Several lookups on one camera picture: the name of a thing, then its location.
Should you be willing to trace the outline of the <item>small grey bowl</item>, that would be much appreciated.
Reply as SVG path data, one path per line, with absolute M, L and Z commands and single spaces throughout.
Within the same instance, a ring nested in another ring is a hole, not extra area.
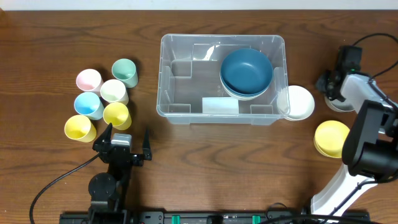
M 339 113 L 345 113 L 345 112 L 350 112 L 354 111 L 354 108 L 351 104 L 349 104 L 347 101 L 341 102 L 339 100 L 329 100 L 326 96 L 324 97 L 326 105 L 333 111 L 339 112 Z

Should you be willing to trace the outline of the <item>small white bowl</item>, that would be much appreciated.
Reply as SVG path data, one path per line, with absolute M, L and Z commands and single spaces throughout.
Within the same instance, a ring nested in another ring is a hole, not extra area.
M 277 96 L 277 109 L 289 121 L 307 119 L 315 109 L 312 94 L 304 87 L 290 85 Z

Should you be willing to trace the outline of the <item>dark blue bowl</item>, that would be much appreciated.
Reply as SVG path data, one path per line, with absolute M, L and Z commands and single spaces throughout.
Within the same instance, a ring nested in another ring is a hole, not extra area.
M 270 60 L 258 50 L 235 50 L 221 63 L 222 84 L 230 92 L 243 97 L 260 95 L 268 89 L 273 76 Z
M 240 97 L 240 98 L 255 98 L 258 97 L 259 95 L 263 94 L 264 92 L 266 92 L 270 85 L 268 85 L 267 87 L 265 87 L 265 89 L 261 90 L 258 93 L 253 93 L 253 94 L 245 94 L 245 93 L 238 93 L 237 91 L 233 90 L 232 88 L 230 88 L 225 81 L 220 78 L 221 84 L 223 86 L 223 88 L 225 89 L 225 91 L 231 96 L 231 97 Z

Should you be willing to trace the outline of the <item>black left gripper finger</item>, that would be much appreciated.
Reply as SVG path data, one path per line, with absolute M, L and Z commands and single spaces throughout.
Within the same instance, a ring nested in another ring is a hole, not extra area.
M 142 143 L 142 151 L 144 155 L 144 160 L 151 161 L 152 160 L 152 151 L 150 148 L 150 141 L 149 141 L 149 130 L 146 129 L 144 140 Z
M 110 148 L 111 145 L 111 134 L 112 134 L 112 123 L 109 123 L 106 129 L 100 136 L 94 140 L 93 150 L 96 152 L 104 152 Z

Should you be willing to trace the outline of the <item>large cream bowl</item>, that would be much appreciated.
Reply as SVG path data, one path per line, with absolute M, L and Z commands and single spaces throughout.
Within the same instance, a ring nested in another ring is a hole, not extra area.
M 257 98 L 258 96 L 261 96 L 263 93 L 265 93 L 267 91 L 267 89 L 265 89 L 264 91 L 261 91 L 258 94 L 255 95 L 249 95 L 249 96 L 243 96 L 243 95 L 239 95 L 237 93 L 232 92 L 226 85 L 224 85 L 222 83 L 223 89 L 225 90 L 225 92 L 232 98 L 235 98 L 237 100 L 240 101 L 249 101 L 249 100 L 253 100 L 255 98 Z

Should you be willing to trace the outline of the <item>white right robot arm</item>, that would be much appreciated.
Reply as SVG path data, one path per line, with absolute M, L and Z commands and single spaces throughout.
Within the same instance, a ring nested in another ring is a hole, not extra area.
M 323 96 L 356 112 L 342 134 L 325 134 L 335 157 L 322 159 L 314 138 L 325 112 L 312 96 L 289 90 L 279 36 L 166 35 L 157 62 L 154 111 L 137 105 L 157 171 L 139 176 L 143 197 L 159 189 L 174 212 L 156 223 L 241 221 L 328 223 L 365 191 L 397 179 L 397 105 L 360 67 L 359 48 L 340 48 Z

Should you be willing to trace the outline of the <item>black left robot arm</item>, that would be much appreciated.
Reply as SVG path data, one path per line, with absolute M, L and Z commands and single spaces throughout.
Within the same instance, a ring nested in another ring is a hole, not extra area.
M 136 154 L 131 152 L 132 136 L 113 134 L 112 128 L 113 125 L 108 124 L 93 143 L 93 150 L 108 165 L 108 171 L 95 175 L 88 185 L 91 195 L 89 224 L 132 223 L 131 212 L 124 208 L 131 170 L 152 159 L 148 133 L 144 135 L 142 153 Z

